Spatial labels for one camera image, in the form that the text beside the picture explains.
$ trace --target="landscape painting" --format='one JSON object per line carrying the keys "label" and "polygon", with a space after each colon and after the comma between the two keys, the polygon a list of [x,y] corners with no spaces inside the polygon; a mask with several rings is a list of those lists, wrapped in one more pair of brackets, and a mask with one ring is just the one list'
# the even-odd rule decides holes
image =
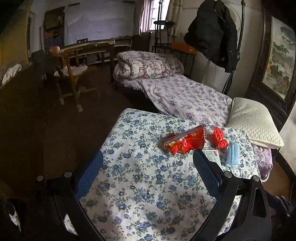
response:
{"label": "landscape painting", "polygon": [[284,100],[294,70],[295,32],[272,17],[271,42],[268,65],[262,82]]}

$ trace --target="patterned curtain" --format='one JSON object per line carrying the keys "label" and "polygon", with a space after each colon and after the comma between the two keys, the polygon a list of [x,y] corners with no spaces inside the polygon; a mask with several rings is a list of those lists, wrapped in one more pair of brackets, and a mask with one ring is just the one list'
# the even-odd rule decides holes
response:
{"label": "patterned curtain", "polygon": [[136,0],[135,1],[135,11],[133,13],[133,34],[140,35],[141,34],[141,21],[142,15],[144,11],[145,0]]}
{"label": "patterned curtain", "polygon": [[175,26],[175,36],[177,36],[177,32],[179,30],[179,17],[181,15],[183,9],[183,0],[170,0],[170,3],[168,5],[168,13],[166,16],[166,20],[173,21]]}
{"label": "patterned curtain", "polygon": [[142,15],[141,21],[141,31],[148,32],[150,30],[150,23],[152,17],[152,1],[153,0],[145,0],[144,3],[144,11]]}

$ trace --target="black jacket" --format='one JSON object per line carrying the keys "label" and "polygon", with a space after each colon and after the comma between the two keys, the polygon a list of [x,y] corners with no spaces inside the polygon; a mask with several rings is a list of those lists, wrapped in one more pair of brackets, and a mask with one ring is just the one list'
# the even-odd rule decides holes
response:
{"label": "black jacket", "polygon": [[184,40],[225,72],[235,70],[237,30],[222,1],[205,0],[200,5]]}

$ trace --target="small white box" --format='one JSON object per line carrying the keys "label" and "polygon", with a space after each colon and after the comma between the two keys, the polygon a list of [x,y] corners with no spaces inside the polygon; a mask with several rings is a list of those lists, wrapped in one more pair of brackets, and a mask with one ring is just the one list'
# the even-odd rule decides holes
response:
{"label": "small white box", "polygon": [[222,169],[218,150],[203,150],[203,153],[209,159],[209,161],[217,163],[218,166]]}

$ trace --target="wooden chair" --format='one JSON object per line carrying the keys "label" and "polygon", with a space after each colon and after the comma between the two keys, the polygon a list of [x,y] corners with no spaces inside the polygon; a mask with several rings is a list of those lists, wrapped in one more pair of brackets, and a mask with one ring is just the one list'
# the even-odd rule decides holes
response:
{"label": "wooden chair", "polygon": [[[54,76],[58,77],[59,79],[60,78],[64,78],[64,79],[69,78],[71,81],[72,93],[66,93],[66,94],[62,94],[61,87],[59,85],[59,81],[57,81],[57,87],[58,87],[59,95],[60,95],[59,100],[61,102],[61,105],[64,104],[65,97],[73,95],[75,98],[75,101],[76,101],[76,106],[77,106],[78,112],[82,112],[83,109],[82,109],[81,105],[79,104],[79,100],[78,100],[80,93],[86,93],[89,91],[93,91],[93,90],[96,90],[96,88],[86,89],[85,87],[80,86],[79,90],[78,91],[76,90],[76,84],[77,84],[78,79],[87,70],[87,65],[79,66],[78,57],[77,57],[79,50],[80,49],[60,52],[60,47],[58,47],[58,46],[50,47],[50,52],[56,60],[56,67],[57,67],[57,71],[54,73]],[[75,55],[77,66],[70,65],[70,56],[73,56],[73,55]]]}

